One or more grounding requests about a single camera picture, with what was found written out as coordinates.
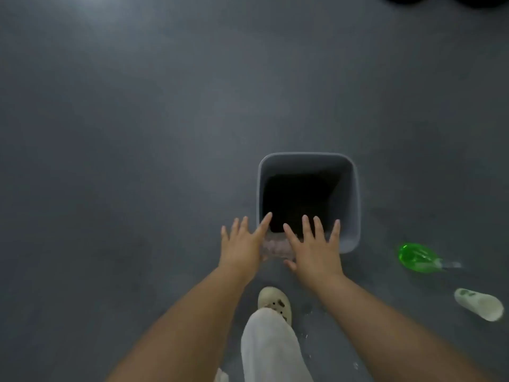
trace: pants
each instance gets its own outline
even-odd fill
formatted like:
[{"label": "pants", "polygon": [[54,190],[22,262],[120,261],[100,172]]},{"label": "pants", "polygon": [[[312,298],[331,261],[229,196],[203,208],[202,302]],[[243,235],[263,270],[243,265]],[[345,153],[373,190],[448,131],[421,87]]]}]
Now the pants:
[{"label": "pants", "polygon": [[251,315],[240,349],[245,382],[313,382],[294,331],[270,308]]}]

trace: green plastic bottle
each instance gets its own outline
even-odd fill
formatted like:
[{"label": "green plastic bottle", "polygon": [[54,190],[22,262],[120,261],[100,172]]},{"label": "green plastic bottle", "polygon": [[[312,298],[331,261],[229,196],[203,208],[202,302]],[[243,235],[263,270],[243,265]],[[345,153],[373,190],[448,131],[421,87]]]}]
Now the green plastic bottle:
[{"label": "green plastic bottle", "polygon": [[409,270],[430,274],[444,268],[461,268],[458,262],[444,262],[431,249],[421,244],[403,244],[398,249],[400,262]]}]

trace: finger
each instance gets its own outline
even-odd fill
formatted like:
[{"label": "finger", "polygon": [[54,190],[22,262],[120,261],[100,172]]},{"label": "finger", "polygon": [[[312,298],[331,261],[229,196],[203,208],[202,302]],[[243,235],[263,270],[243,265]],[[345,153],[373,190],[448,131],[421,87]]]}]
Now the finger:
[{"label": "finger", "polygon": [[226,232],[226,227],[223,225],[221,226],[221,250],[223,250],[226,247],[227,243],[228,243],[228,233]]},{"label": "finger", "polygon": [[332,229],[332,232],[330,234],[329,244],[339,244],[340,230],[341,230],[341,223],[339,220],[336,220],[336,222],[334,223],[334,228]]},{"label": "finger", "polygon": [[292,249],[296,252],[297,248],[300,244],[299,239],[293,233],[292,228],[289,227],[288,224],[283,224],[284,234],[286,234],[289,244],[292,246]]},{"label": "finger", "polygon": [[283,262],[292,272],[297,270],[297,264],[290,260],[284,260]]},{"label": "finger", "polygon": [[244,218],[242,219],[242,222],[240,223],[239,233],[247,232],[247,223],[248,223],[247,216],[244,216]]},{"label": "finger", "polygon": [[230,231],[230,238],[232,239],[233,237],[237,236],[238,233],[239,233],[239,219],[235,218],[233,220],[232,230]]},{"label": "finger", "polygon": [[265,237],[265,234],[267,233],[267,230],[269,229],[270,221],[272,219],[272,212],[268,212],[265,217],[263,218],[260,225],[258,225],[258,228],[253,233],[254,236],[256,236],[258,239],[263,239]]},{"label": "finger", "polygon": [[302,216],[302,233],[304,234],[304,241],[313,238],[311,226],[309,225],[309,218],[306,215]]},{"label": "finger", "polygon": [[323,226],[320,218],[318,216],[313,217],[313,222],[315,223],[315,238],[319,241],[325,241],[325,235],[323,233]]}]

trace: square plastic bin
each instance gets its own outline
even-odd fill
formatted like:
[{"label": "square plastic bin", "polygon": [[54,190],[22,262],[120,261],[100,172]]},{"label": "square plastic bin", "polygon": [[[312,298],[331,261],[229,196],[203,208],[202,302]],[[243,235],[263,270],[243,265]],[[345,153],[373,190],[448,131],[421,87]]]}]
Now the square plastic bin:
[{"label": "square plastic bin", "polygon": [[341,220],[340,252],[360,241],[360,198],[357,169],[350,158],[335,153],[274,153],[258,167],[257,223],[273,213],[269,231],[284,233],[290,225],[302,239],[302,215],[318,216],[328,238],[334,221]]}]

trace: hand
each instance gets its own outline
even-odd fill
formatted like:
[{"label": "hand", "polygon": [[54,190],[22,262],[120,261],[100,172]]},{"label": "hand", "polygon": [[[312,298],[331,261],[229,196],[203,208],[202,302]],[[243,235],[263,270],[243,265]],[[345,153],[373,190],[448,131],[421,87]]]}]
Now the hand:
[{"label": "hand", "polygon": [[315,237],[309,226],[308,216],[302,216],[302,230],[304,242],[300,242],[288,224],[283,224],[288,241],[295,251],[296,262],[285,260],[290,270],[297,274],[299,280],[316,292],[324,280],[331,276],[342,276],[340,260],[340,221],[336,220],[329,238],[325,241],[323,226],[318,217],[315,217]]},{"label": "hand", "polygon": [[230,231],[230,237],[226,227],[221,227],[221,258],[219,268],[238,271],[245,276],[246,284],[249,283],[260,266],[260,244],[262,243],[267,229],[269,228],[272,213],[269,212],[262,220],[253,234],[247,228],[247,217],[242,219],[239,228],[239,219],[235,218]]}]

